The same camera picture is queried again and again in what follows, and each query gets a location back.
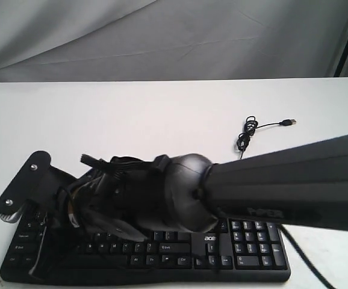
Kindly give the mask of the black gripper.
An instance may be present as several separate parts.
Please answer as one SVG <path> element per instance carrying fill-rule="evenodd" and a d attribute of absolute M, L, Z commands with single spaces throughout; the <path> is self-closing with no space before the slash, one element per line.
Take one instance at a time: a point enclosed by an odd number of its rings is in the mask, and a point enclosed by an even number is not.
<path fill-rule="evenodd" d="M 53 230 L 44 229 L 29 275 L 46 279 L 57 263 L 57 237 L 63 241 L 110 232 L 144 241 L 149 231 L 172 230 L 171 200 L 165 188 L 173 160 L 160 155 L 152 161 L 113 157 L 109 162 L 82 155 L 90 167 L 79 178 L 60 170 L 62 183 L 55 198 Z"/>

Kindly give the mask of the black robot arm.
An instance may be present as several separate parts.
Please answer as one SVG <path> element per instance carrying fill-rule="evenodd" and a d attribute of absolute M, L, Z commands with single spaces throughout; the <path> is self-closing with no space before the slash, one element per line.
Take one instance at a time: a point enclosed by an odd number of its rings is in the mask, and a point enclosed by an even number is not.
<path fill-rule="evenodd" d="M 91 178 L 48 190 L 41 202 L 51 222 L 35 278 L 92 231 L 142 242 L 149 231 L 204 233 L 220 217 L 348 231 L 348 135 L 225 164 L 199 154 L 81 161 Z"/>

